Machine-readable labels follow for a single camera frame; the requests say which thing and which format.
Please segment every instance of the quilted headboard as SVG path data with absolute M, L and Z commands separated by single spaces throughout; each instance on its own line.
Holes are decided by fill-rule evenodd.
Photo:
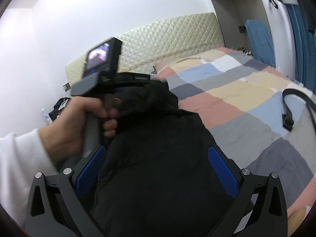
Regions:
M 224 46 L 213 12 L 162 20 L 135 28 L 117 37 L 123 41 L 119 72 L 150 74 L 165 59 L 183 58 Z M 80 81 L 86 54 L 66 66 L 70 85 Z

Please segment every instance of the device screen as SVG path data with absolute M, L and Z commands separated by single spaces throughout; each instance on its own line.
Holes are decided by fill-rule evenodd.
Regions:
M 104 43 L 89 52 L 85 71 L 93 69 L 106 62 L 109 49 L 110 45 L 108 43 Z

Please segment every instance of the jacket zipper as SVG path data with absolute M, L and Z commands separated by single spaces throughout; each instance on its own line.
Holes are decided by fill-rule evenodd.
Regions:
M 98 195 L 97 195 L 97 190 L 98 190 L 98 185 L 100 183 L 100 178 L 101 178 L 101 170 L 99 171 L 98 173 L 98 177 L 97 177 L 97 185 L 95 187 L 95 191 L 94 191 L 94 196 L 93 196 L 93 206 L 90 210 L 90 214 L 93 216 L 93 213 L 94 213 L 94 210 L 97 206 L 97 203 L 98 203 Z

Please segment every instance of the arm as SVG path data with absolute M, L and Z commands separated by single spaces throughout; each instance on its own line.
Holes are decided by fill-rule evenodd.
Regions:
M 20 137 L 11 133 L 0 138 L 0 203 L 19 225 L 25 220 L 34 174 L 57 174 L 54 162 L 82 151 L 86 112 L 100 118 L 117 114 L 114 109 L 105 111 L 99 99 L 75 97 L 53 124 Z M 117 122 L 111 119 L 103 127 L 104 135 L 112 137 Z

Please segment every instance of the bottle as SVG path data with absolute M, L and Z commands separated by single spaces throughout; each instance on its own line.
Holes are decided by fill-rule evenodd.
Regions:
M 53 123 L 51 117 L 48 115 L 47 111 L 45 110 L 45 108 L 42 108 L 42 113 L 47 121 L 47 123 L 50 125 L 51 123 Z

